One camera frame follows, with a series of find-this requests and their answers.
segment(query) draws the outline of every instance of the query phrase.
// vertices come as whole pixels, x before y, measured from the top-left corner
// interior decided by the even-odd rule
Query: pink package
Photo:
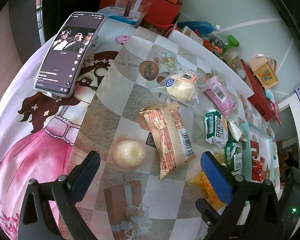
[[[216,104],[220,112],[229,117],[232,113],[235,105],[228,91],[217,80],[216,77],[212,77],[205,82],[205,93]]]

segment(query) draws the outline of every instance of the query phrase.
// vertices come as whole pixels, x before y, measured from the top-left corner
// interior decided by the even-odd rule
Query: orange snack bag
[[[193,186],[201,187],[203,197],[216,211],[225,205],[219,200],[216,192],[214,191],[206,174],[203,171],[189,179],[188,183]]]
[[[178,103],[147,106],[139,113],[146,119],[160,155],[160,179],[195,158]]]

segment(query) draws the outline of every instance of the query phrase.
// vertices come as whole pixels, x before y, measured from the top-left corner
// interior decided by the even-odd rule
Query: red cable
[[[145,21],[148,22],[148,23],[150,23],[150,24],[152,24],[152,25],[154,25],[154,26],[156,26],[156,27],[159,27],[159,28],[168,28],[168,27],[172,27],[172,26],[174,26],[175,28],[178,28],[178,25],[176,25],[176,24],[169,24],[169,25],[165,26],[165,25],[158,25],[156,23],[150,22],[147,19],[145,19]]]
[[[171,28],[171,29],[169,29],[169,30],[166,32],[166,34],[164,35],[164,37],[166,38],[172,30],[177,30],[177,31],[179,31],[178,28]]]

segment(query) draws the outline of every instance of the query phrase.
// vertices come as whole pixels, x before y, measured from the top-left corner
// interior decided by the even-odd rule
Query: smartphone
[[[44,56],[34,89],[53,98],[70,97],[91,41],[104,20],[105,16],[100,13],[71,14]]]

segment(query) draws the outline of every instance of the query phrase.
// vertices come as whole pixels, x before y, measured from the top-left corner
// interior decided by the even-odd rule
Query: cartoon face print
[[[127,41],[130,39],[130,36],[119,36],[115,39],[115,41],[121,45],[124,45],[127,43]]]
[[[76,98],[84,102],[91,101],[117,54],[117,51],[103,51],[85,60],[74,88]]]

